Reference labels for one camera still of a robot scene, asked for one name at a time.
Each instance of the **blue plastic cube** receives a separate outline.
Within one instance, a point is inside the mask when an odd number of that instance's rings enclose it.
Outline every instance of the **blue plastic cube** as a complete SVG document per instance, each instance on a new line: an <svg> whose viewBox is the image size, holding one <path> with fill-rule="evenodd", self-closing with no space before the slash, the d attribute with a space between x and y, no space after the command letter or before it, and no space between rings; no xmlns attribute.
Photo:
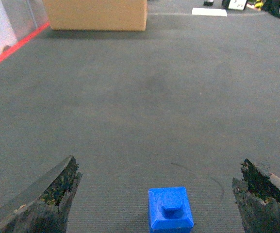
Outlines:
<svg viewBox="0 0 280 233"><path fill-rule="evenodd" d="M151 188L148 223L150 233L190 233L194 221L186 188Z"/></svg>

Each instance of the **cardboard box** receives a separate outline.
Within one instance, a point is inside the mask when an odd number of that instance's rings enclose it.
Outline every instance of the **cardboard box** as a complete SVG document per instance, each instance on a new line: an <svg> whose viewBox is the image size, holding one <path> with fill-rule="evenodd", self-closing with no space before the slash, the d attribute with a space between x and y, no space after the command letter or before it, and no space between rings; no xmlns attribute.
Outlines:
<svg viewBox="0 0 280 233"><path fill-rule="evenodd" d="M43 0L54 30L145 31L147 0Z"/></svg>

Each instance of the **white paper on floor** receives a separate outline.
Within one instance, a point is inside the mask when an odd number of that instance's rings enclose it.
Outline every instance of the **white paper on floor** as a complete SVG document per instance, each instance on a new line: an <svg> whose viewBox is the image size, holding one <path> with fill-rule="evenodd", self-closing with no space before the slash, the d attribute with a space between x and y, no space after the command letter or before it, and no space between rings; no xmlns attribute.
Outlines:
<svg viewBox="0 0 280 233"><path fill-rule="evenodd" d="M226 10L223 10L223 9L193 8L192 15L227 16L227 12L226 12Z"/></svg>

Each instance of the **black object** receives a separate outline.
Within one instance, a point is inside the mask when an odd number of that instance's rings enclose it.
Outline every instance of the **black object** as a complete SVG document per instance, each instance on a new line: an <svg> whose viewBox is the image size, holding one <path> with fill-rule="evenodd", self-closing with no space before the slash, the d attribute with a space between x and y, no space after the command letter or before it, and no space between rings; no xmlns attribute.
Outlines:
<svg viewBox="0 0 280 233"><path fill-rule="evenodd" d="M280 0L267 0L263 7L263 11L267 11L274 17L280 18Z"/></svg>
<svg viewBox="0 0 280 233"><path fill-rule="evenodd" d="M213 6L213 1L212 2L205 1L205 2L203 2L203 5L204 6Z"/></svg>

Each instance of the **red tape line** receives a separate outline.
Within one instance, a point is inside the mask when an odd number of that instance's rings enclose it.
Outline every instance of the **red tape line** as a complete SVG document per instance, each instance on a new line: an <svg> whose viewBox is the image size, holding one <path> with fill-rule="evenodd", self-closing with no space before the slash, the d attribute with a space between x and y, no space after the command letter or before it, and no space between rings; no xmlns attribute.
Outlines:
<svg viewBox="0 0 280 233"><path fill-rule="evenodd" d="M40 34L42 31L44 31L49 26L49 22L45 23L43 26L36 29L34 32L29 34L27 37L20 40L15 45L11 46L8 50L3 52L0 55L0 63L7 59L10 55L12 55L14 52L16 52L18 49L20 49L22 46L24 46L26 43L28 43L30 40L32 40L34 37L36 37L38 34Z"/></svg>

